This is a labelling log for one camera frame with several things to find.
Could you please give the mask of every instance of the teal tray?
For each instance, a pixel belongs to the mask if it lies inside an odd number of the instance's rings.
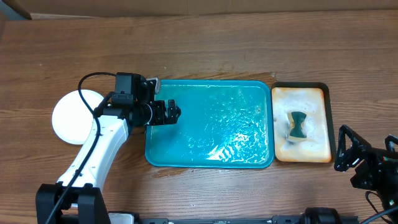
[[[148,126],[154,166],[265,168],[274,160],[271,93],[260,81],[162,80],[156,100],[175,100],[177,124]]]

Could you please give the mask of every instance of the tray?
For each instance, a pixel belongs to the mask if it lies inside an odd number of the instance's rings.
[[[154,166],[265,168],[274,160],[271,92],[260,81],[162,80],[156,100],[176,101],[178,123],[148,126]]]
[[[333,162],[336,158],[336,142],[335,142],[335,131],[333,129],[333,119],[332,119],[332,115],[331,115],[329,88],[327,87],[327,85],[324,83],[320,83],[320,82],[276,82],[272,85],[271,91],[272,91],[272,89],[274,89],[276,87],[321,89],[321,91],[323,93],[323,101],[325,104],[325,116],[326,116],[326,125],[327,125],[327,133],[328,133],[327,138],[328,138],[328,142],[329,142],[329,146],[330,146],[330,155],[331,155],[331,158],[329,161],[323,161],[323,162]],[[275,131],[274,134],[277,133],[276,132],[277,127],[278,126],[274,127],[274,131]],[[278,161],[284,161],[284,162],[308,162],[306,160],[301,161],[300,159],[295,159],[294,161],[285,160],[284,158],[279,158],[277,155],[275,155],[275,157]]]

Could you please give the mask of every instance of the wooden tabletop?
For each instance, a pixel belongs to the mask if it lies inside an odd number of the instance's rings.
[[[35,193],[80,146],[52,130],[57,101],[91,72],[146,77],[325,82],[335,136],[347,124],[374,147],[398,134],[398,11],[300,12],[6,22],[0,43],[0,222],[35,223]],[[114,89],[111,77],[85,88]],[[141,217],[254,218],[336,208],[374,212],[354,170],[274,161],[263,170],[153,167],[143,134],[118,152],[106,179],[108,210]],[[381,210],[377,198],[372,198]]]

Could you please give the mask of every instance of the wire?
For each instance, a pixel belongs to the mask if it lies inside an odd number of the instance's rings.
[[[366,200],[369,202],[369,204],[372,206],[373,210],[376,212],[376,214],[379,213],[379,211],[375,208],[375,206],[373,205],[373,203],[371,202],[371,200],[369,199],[369,194],[374,194],[376,195],[378,198],[380,198],[380,196],[370,190],[368,190],[367,192],[365,192],[365,198]],[[381,217],[386,223],[388,224],[392,224],[392,221],[385,219],[384,217]]]
[[[70,191],[73,183],[76,181],[76,179],[79,177],[81,171],[83,170],[84,166],[86,165],[88,159],[90,158],[91,154],[94,151],[95,146],[97,145],[98,139],[100,138],[101,135],[101,126],[100,126],[100,121],[98,120],[98,118],[94,115],[94,111],[93,109],[91,109],[91,107],[89,106],[89,104],[87,103],[87,101],[85,100],[85,98],[83,97],[83,94],[81,93],[81,84],[83,84],[83,81],[88,78],[88,77],[92,77],[94,75],[111,75],[111,76],[116,76],[113,73],[109,73],[109,72],[95,72],[95,73],[91,73],[88,74],[86,76],[84,76],[83,78],[81,78],[79,85],[78,85],[78,92],[80,95],[81,100],[83,101],[83,103],[87,106],[87,109],[90,111],[90,113],[93,115],[95,123],[97,125],[97,132],[95,134],[95,138],[93,141],[93,144],[90,147],[90,150],[88,151],[86,157],[83,159],[83,162],[81,162],[79,168],[75,171],[75,175],[72,177],[72,179],[69,181],[69,184],[67,185],[67,187],[65,188],[65,190],[63,191],[63,193],[61,194],[61,196],[59,197],[57,203],[54,205],[49,217],[47,218],[47,221],[45,222],[45,224],[49,224],[51,219],[54,217],[55,213],[58,212],[58,209],[61,207],[61,204],[63,202],[63,200],[65,199],[67,193]]]
[[[368,224],[369,222],[372,222],[372,221],[382,217],[383,215],[388,215],[388,214],[390,214],[390,213],[392,213],[392,212],[394,212],[396,210],[398,210],[398,206],[395,206],[394,208],[390,208],[390,209],[387,209],[387,210],[382,211],[380,213],[377,213],[375,215],[372,215],[371,217],[365,219],[365,221],[361,222],[360,224]]]

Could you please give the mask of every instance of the wood grain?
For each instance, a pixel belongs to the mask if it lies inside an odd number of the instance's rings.
[[[51,113],[90,72],[325,82],[335,134],[347,124],[384,147],[388,134],[398,134],[397,25],[398,11],[7,22],[0,45],[0,222],[34,223],[36,190],[75,158],[80,147],[54,135]],[[114,80],[93,77],[85,88],[105,94]],[[142,217],[253,218],[334,207],[363,220],[373,211],[364,191],[352,188],[353,174],[331,164],[277,161],[264,170],[153,167],[144,136],[133,134],[103,196],[108,210]]]

